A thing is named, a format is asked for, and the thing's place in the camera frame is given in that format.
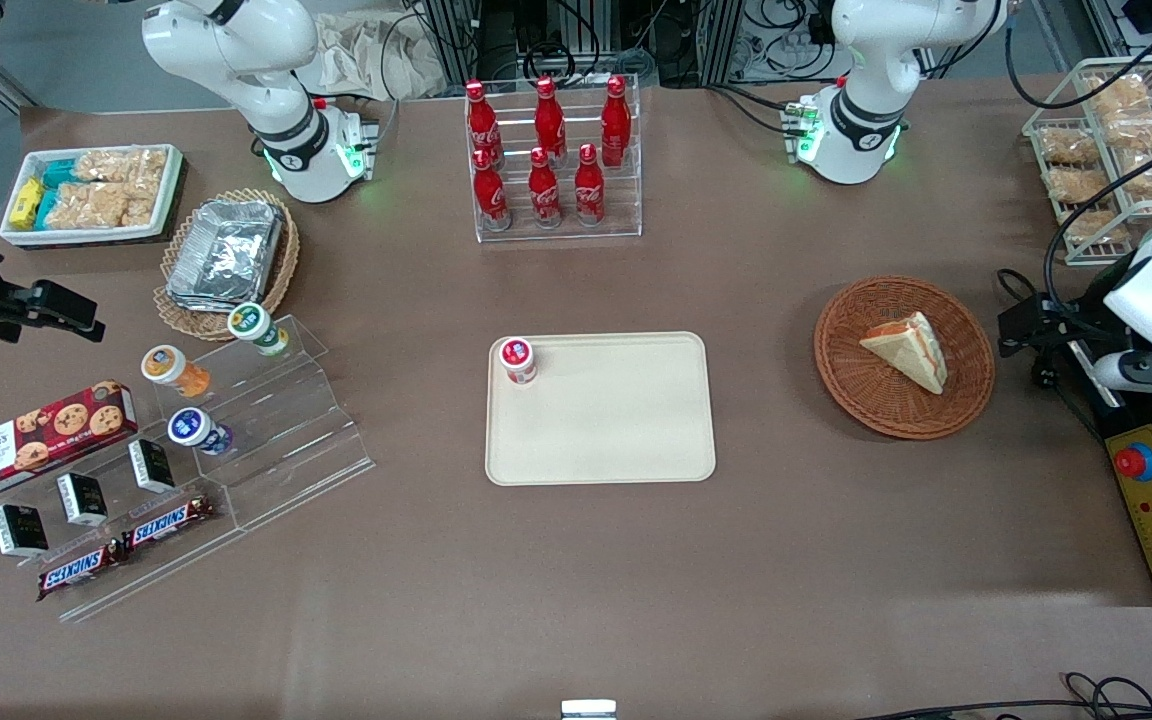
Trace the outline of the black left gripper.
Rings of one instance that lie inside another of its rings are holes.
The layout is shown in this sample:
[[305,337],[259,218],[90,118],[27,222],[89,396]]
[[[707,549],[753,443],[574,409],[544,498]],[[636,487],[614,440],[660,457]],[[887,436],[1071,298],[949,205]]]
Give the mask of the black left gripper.
[[1093,357],[1119,348],[1119,323],[1105,306],[1056,304],[1049,297],[1029,297],[998,314],[998,355],[1011,357],[1032,350],[1039,355],[1083,344]]

